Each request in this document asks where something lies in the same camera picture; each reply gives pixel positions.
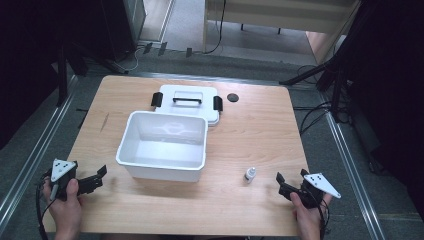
wooden table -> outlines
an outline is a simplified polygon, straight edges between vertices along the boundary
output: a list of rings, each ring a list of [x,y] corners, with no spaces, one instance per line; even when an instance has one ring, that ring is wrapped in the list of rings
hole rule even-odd
[[[163,84],[215,87],[223,99],[197,183],[132,178],[115,160],[130,113],[153,111],[152,94]],[[240,100],[229,102],[229,93]],[[84,195],[82,232],[296,235],[292,204],[278,194],[275,177],[280,171],[299,187],[307,163],[288,90],[281,86],[107,76],[68,160],[78,161],[79,179],[108,168],[104,185]],[[252,166],[257,176],[247,184],[243,175]],[[45,225],[55,230],[49,214]]]

wrist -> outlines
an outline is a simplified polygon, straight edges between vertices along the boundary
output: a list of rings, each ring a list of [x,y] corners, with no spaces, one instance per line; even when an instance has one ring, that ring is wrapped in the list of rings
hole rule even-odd
[[[319,228],[311,227],[306,230],[300,230],[299,237],[301,240],[320,240],[321,232]]]
[[[56,235],[54,237],[55,240],[77,240],[79,237],[78,229],[58,229],[56,231]]]

small bottle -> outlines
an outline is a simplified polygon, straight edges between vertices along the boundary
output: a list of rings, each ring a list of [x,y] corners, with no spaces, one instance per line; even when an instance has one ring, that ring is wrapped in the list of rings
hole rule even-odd
[[[256,176],[256,168],[251,167],[247,169],[246,174],[244,174],[244,179],[247,181],[247,183],[251,183],[255,176]]]

black handle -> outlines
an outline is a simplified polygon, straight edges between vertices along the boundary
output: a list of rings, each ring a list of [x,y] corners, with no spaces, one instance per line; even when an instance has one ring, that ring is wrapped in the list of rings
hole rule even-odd
[[[174,102],[177,101],[187,101],[187,102],[198,102],[199,104],[202,104],[202,99],[196,99],[196,98],[173,98]]]

cable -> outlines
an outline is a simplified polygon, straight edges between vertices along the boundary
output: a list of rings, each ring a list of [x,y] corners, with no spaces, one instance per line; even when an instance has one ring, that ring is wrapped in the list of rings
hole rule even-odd
[[[225,5],[227,4],[227,0],[224,0],[224,7],[222,8],[222,16],[221,16],[221,25],[219,26],[219,41],[218,44],[216,45],[216,47],[209,51],[209,52],[205,52],[204,54],[209,54],[209,53],[213,53],[219,46],[219,44],[221,44],[221,40],[222,40],[222,23],[224,22],[224,13],[225,13]]]
[[[324,106],[326,104],[329,104],[330,102],[324,102],[319,104],[318,106],[312,108],[311,110],[309,110],[309,112],[306,114],[306,116],[303,118],[302,123],[300,124],[300,129],[299,129],[299,133],[300,135],[302,135],[303,133],[305,133],[310,127],[312,127],[314,124],[316,124],[319,120],[321,120],[321,118],[328,112],[330,106]],[[326,109],[327,111],[325,111],[323,114],[321,114],[318,118],[316,118],[315,120],[313,120],[305,129],[303,128],[303,125],[305,124],[306,119],[308,118],[308,116],[313,113],[316,110],[319,109]]]
[[[53,201],[51,201],[50,203],[49,203],[49,205],[47,205],[47,207],[46,208],[44,208],[44,211],[43,211],[43,215],[41,215],[41,219],[43,219],[44,218],[44,214],[46,214],[46,212],[47,212],[47,209],[49,209],[50,208],[50,206],[56,201],[56,199],[57,198],[55,198]]]
[[[48,240],[47,233],[43,225],[43,217],[47,208],[44,210],[43,214],[41,214],[41,207],[40,207],[40,192],[43,190],[43,185],[44,185],[44,178],[40,180],[40,182],[38,183],[36,187],[35,206],[37,208],[36,211],[37,211],[37,219],[38,219],[38,232],[40,233],[41,239]]]
[[[305,67],[316,67],[316,66],[314,66],[314,65],[303,65],[303,66],[299,67],[299,68],[297,69],[297,76],[300,76],[300,73],[299,73],[300,69],[305,68]],[[315,76],[315,75],[316,75],[316,74],[314,74],[314,75],[313,75],[313,77],[314,77],[314,79],[315,79],[315,82],[314,82],[314,83],[313,83],[313,82],[309,82],[309,81],[307,81],[306,79],[304,79],[303,81],[304,81],[304,82],[306,82],[306,83],[309,83],[309,84],[316,84],[316,83],[318,82],[318,79],[316,78],[316,76]]]
[[[216,2],[217,1],[214,1],[214,4],[213,4],[213,6],[214,6],[214,8],[215,8],[215,29],[216,29],[216,32],[219,34],[219,29],[218,29],[218,11],[217,11],[217,9],[216,9]]]
[[[124,67],[122,67],[121,65],[119,65],[118,63],[116,63],[116,62],[113,62],[116,66],[118,66],[119,68],[121,68],[122,70],[125,70],[125,71],[132,71],[132,70],[134,70],[134,69],[136,69],[137,67],[138,67],[138,57],[137,57],[137,52],[138,51],[140,51],[141,49],[143,49],[143,47],[141,47],[141,48],[139,48],[139,49],[137,49],[135,52],[134,52],[134,58],[135,58],[135,60],[137,61],[136,62],[136,65],[135,65],[135,67],[133,67],[133,68],[124,68]]]
[[[330,221],[330,208],[328,207],[328,204],[324,199],[322,199],[322,202],[325,204],[325,206],[322,205],[322,204],[321,204],[321,206],[325,207],[325,210],[327,212],[327,220],[326,220],[326,223],[325,223],[325,226],[324,226],[325,228],[327,228],[327,224]]]
[[[309,111],[314,109],[315,107],[293,107],[293,110],[295,111]]]
[[[321,209],[321,204],[318,203],[317,199],[315,198],[315,196],[311,193],[311,191],[309,191],[309,189],[304,188],[304,190],[312,197],[312,199],[314,199],[314,202],[316,203],[316,208],[318,209],[319,215],[321,216],[321,226],[320,226],[320,238],[321,240],[324,239],[324,234],[325,234],[325,227],[327,226],[327,223],[324,219],[324,214],[322,213],[322,209]]]

